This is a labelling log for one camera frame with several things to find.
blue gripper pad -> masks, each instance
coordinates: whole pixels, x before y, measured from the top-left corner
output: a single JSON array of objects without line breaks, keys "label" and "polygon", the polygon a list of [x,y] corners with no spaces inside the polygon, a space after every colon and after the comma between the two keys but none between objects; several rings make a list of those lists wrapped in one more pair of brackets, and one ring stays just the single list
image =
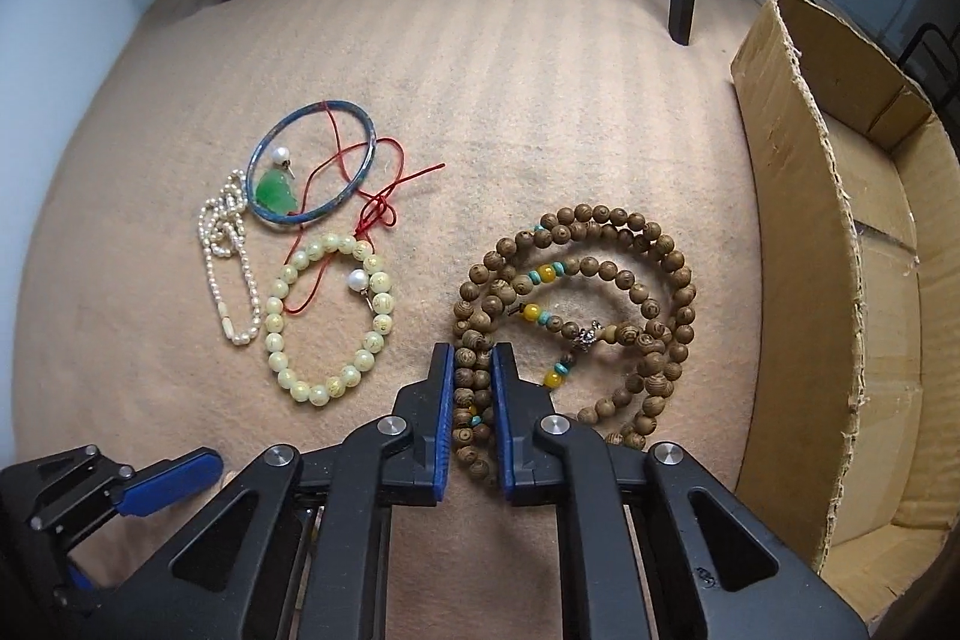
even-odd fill
[{"label": "blue gripper pad", "polygon": [[446,491],[446,479],[450,471],[450,437],[453,435],[453,345],[445,345],[445,348],[440,410],[437,413],[434,440],[433,496],[437,501],[443,501],[443,492]]},{"label": "blue gripper pad", "polygon": [[491,351],[491,387],[493,388],[493,416],[496,420],[496,451],[499,464],[500,487],[510,501],[517,485],[514,475],[514,439],[510,432],[510,417],[507,415],[507,394],[504,384],[500,351]]},{"label": "blue gripper pad", "polygon": [[200,453],[174,463],[141,482],[133,478],[133,485],[124,491],[123,499],[116,506],[120,515],[136,515],[144,518],[170,504],[186,499],[208,489],[220,480],[224,461],[216,453]]}]

small pearl bead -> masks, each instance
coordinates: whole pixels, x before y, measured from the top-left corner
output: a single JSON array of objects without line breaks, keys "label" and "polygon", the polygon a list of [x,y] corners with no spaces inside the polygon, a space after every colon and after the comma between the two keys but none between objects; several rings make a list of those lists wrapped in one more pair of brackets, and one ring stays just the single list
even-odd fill
[{"label": "small pearl bead", "polygon": [[310,398],[310,386],[304,381],[298,380],[293,386],[290,386],[290,395],[295,402],[305,402]]},{"label": "small pearl bead", "polygon": [[387,268],[387,263],[377,255],[367,256],[363,259],[363,268],[366,269],[368,274],[373,274],[373,272],[384,271]]},{"label": "small pearl bead", "polygon": [[277,383],[280,384],[282,389],[289,391],[296,383],[296,372],[292,369],[280,370],[280,372],[277,372]]},{"label": "small pearl bead", "polygon": [[394,319],[391,316],[376,316],[373,319],[373,330],[386,336],[394,328]]},{"label": "small pearl bead", "polygon": [[287,148],[277,148],[272,151],[270,158],[275,165],[282,167],[284,164],[290,163],[290,150]]},{"label": "small pearl bead", "polygon": [[392,285],[394,281],[386,272],[373,272],[370,276],[370,290],[374,293],[386,293]]},{"label": "small pearl bead", "polygon": [[290,286],[280,280],[279,277],[270,283],[270,295],[277,297],[277,299],[285,299],[289,292]]},{"label": "small pearl bead", "polygon": [[336,234],[324,234],[320,237],[320,246],[323,247],[323,252],[332,253],[340,247],[340,237]]},{"label": "small pearl bead", "polygon": [[357,261],[364,261],[371,255],[373,255],[373,245],[367,242],[366,239],[359,239],[353,247],[353,258],[356,258]]},{"label": "small pearl bead", "polygon": [[367,286],[370,285],[370,277],[367,276],[367,273],[363,269],[354,269],[347,276],[347,285],[350,290],[355,290],[357,293],[361,290],[366,290]]},{"label": "small pearl bead", "polygon": [[316,407],[322,408],[323,405],[330,401],[330,392],[326,390],[326,386],[313,386],[310,389],[310,404],[315,405]]},{"label": "small pearl bead", "polygon": [[371,353],[379,353],[383,350],[383,338],[376,332],[367,332],[363,335],[363,348]]},{"label": "small pearl bead", "polygon": [[337,249],[344,256],[352,255],[354,247],[357,247],[357,240],[354,237],[340,237],[340,244],[337,245]]},{"label": "small pearl bead", "polygon": [[352,389],[360,381],[360,370],[352,365],[352,363],[349,363],[340,370],[340,379],[348,389]]},{"label": "small pearl bead", "polygon": [[378,293],[371,301],[373,311],[381,316],[388,316],[394,311],[394,297],[389,293]]},{"label": "small pearl bead", "polygon": [[347,390],[347,386],[344,386],[344,382],[336,375],[326,379],[325,386],[326,392],[330,394],[333,399],[343,396],[344,391]]},{"label": "small pearl bead", "polygon": [[269,359],[267,359],[267,365],[269,365],[270,369],[274,370],[275,372],[285,370],[289,363],[290,360],[288,359],[287,354],[280,351],[271,353]]},{"label": "small pearl bead", "polygon": [[361,372],[369,372],[373,369],[373,353],[364,349],[358,350],[353,354],[353,365]]},{"label": "small pearl bead", "polygon": [[297,271],[304,271],[307,266],[310,266],[310,259],[304,251],[298,250],[290,257],[290,263]]}]

green jade pendant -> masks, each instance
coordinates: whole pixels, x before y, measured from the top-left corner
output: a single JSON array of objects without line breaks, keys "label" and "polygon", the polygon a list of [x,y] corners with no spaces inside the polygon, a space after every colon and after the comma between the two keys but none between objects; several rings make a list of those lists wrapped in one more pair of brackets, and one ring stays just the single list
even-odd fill
[{"label": "green jade pendant", "polygon": [[261,207],[277,215],[290,215],[298,208],[287,173],[280,169],[264,173],[256,184],[253,198]]}]

pearl necklace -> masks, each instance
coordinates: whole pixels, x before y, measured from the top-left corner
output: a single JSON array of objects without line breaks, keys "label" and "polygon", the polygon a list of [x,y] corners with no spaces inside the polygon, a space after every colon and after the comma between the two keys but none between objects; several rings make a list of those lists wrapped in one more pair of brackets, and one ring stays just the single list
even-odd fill
[{"label": "pearl necklace", "polygon": [[[200,246],[203,247],[203,261],[206,266],[206,282],[210,287],[210,295],[217,306],[220,316],[220,325],[224,336],[234,345],[249,345],[256,339],[260,331],[260,297],[256,292],[256,280],[250,268],[250,259],[244,247],[247,231],[243,225],[241,215],[247,210],[247,175],[242,170],[230,172],[227,182],[220,189],[219,196],[208,199],[200,209],[200,218],[197,221],[197,233],[200,237]],[[243,272],[244,282],[247,284],[250,295],[251,326],[248,330],[237,332],[233,321],[230,320],[227,303],[220,293],[220,286],[213,274],[213,257],[232,258],[236,254],[240,259],[240,269]]]},{"label": "pearl necklace", "polygon": [[[363,265],[349,273],[347,285],[366,299],[373,313],[373,330],[365,333],[360,348],[353,354],[352,363],[323,383],[310,384],[301,380],[291,369],[290,357],[283,350],[283,299],[289,295],[291,286],[310,263],[338,251],[344,256],[352,256]],[[270,298],[265,305],[267,317],[263,325],[267,330],[266,343],[270,354],[267,365],[277,373],[277,384],[289,391],[295,402],[309,401],[322,408],[330,399],[343,396],[347,389],[357,386],[362,374],[373,369],[374,355],[383,349],[384,336],[394,328],[394,319],[390,316],[394,311],[391,287],[392,280],[386,272],[386,263],[381,256],[374,255],[373,246],[365,239],[357,241],[352,236],[324,234],[318,242],[309,242],[306,249],[298,250],[290,257],[290,263],[283,266],[280,276],[270,283]]]}]

yellow bead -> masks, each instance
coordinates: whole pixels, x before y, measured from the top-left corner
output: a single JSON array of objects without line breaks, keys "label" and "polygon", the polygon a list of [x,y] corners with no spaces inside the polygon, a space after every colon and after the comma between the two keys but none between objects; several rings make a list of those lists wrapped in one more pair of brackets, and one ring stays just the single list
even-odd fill
[{"label": "yellow bead", "polygon": [[544,263],[543,266],[538,266],[536,268],[536,274],[541,276],[541,282],[552,283],[557,279],[557,271],[553,266],[550,266],[549,263]]},{"label": "yellow bead", "polygon": [[563,386],[563,375],[551,369],[544,375],[544,386],[547,386],[549,389],[558,389],[560,386]]}]

